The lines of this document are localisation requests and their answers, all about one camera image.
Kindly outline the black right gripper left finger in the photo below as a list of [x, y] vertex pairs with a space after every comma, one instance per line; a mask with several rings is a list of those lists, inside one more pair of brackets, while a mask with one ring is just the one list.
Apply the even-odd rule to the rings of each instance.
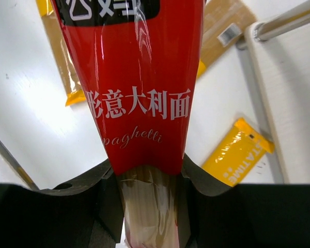
[[109, 161], [53, 189], [0, 183], [0, 247], [115, 247], [122, 224]]

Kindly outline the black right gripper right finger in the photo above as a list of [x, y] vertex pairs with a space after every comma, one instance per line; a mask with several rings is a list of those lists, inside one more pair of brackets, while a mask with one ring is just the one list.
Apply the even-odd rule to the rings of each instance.
[[310, 184], [229, 187], [188, 156], [177, 182], [180, 247], [310, 247]]

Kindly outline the red spaghetti bag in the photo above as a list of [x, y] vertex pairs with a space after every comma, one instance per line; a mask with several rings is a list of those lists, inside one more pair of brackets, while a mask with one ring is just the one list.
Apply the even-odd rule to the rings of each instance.
[[53, 1], [116, 175], [129, 247], [178, 247], [204, 1]]

